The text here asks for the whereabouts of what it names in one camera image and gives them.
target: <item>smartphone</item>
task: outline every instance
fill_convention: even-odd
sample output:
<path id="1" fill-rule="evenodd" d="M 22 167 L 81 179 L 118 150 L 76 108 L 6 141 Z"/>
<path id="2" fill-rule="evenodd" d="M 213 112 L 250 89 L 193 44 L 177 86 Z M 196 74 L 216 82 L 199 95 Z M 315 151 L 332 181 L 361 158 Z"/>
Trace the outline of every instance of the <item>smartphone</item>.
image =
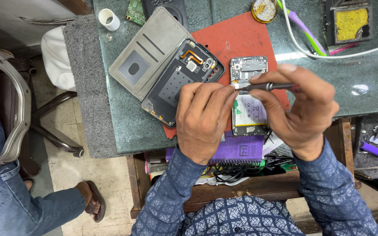
<path id="1" fill-rule="evenodd" d="M 185 39 L 160 74 L 141 107 L 166 126 L 176 125 L 180 89 L 195 82 L 217 82 L 225 66 L 202 44 Z"/>
<path id="2" fill-rule="evenodd" d="M 268 71 L 265 56 L 234 57 L 230 60 L 230 83 L 236 88 L 248 86 L 249 79 Z M 240 91 L 231 110 L 231 124 L 234 136 L 265 135 L 268 132 L 266 110 L 260 100 Z"/>

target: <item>yellow sponge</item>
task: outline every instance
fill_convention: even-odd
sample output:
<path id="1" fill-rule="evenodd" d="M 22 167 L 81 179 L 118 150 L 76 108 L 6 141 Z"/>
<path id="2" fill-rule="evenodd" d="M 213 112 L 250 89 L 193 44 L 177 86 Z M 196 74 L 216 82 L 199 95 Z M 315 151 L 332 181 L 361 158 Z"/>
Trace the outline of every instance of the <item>yellow sponge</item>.
<path id="1" fill-rule="evenodd" d="M 368 23 L 367 9 L 336 12 L 338 41 L 353 40 L 357 31 Z"/>

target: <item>blue patterned shirt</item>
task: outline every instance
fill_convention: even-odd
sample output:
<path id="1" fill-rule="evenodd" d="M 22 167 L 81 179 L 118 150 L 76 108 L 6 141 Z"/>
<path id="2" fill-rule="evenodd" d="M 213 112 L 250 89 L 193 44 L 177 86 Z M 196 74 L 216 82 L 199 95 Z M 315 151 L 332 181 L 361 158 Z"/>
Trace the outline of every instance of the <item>blue patterned shirt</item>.
<path id="1" fill-rule="evenodd" d="M 327 140 L 318 159 L 296 158 L 296 163 L 300 192 L 324 236 L 378 236 L 378 224 L 354 188 L 351 173 L 336 160 Z M 176 148 L 167 170 L 148 191 L 131 235 L 304 236 L 283 204 L 258 197 L 217 199 L 185 214 L 183 203 L 205 167 Z"/>

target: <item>chair wheel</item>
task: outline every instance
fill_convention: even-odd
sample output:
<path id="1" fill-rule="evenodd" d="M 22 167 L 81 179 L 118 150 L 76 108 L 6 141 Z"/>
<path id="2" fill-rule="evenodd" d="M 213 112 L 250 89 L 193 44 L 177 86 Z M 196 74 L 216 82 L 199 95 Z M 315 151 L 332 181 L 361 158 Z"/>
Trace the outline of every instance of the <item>chair wheel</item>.
<path id="1" fill-rule="evenodd" d="M 74 157 L 76 157 L 76 158 L 83 157 L 84 156 L 84 148 L 80 148 L 78 153 L 73 153 L 72 155 L 74 155 Z"/>

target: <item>hand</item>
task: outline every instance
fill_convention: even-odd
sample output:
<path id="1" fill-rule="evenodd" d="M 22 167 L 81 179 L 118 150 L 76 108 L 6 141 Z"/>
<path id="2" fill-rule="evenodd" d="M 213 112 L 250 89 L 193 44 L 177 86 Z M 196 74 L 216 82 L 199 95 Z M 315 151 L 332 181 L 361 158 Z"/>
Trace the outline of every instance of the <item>hand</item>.
<path id="1" fill-rule="evenodd" d="M 206 165 L 217 151 L 234 100 L 234 86 L 190 83 L 180 90 L 176 113 L 180 151 L 195 163 Z"/>
<path id="2" fill-rule="evenodd" d="M 287 144 L 296 156 L 312 161 L 322 153 L 323 131 L 332 124 L 339 105 L 333 100 L 335 88 L 309 70 L 291 64 L 281 64 L 277 72 L 250 78 L 257 83 L 295 83 L 301 92 L 294 92 L 296 100 L 290 112 L 284 112 L 277 97 L 260 89 L 250 94 L 262 101 L 270 128 Z"/>

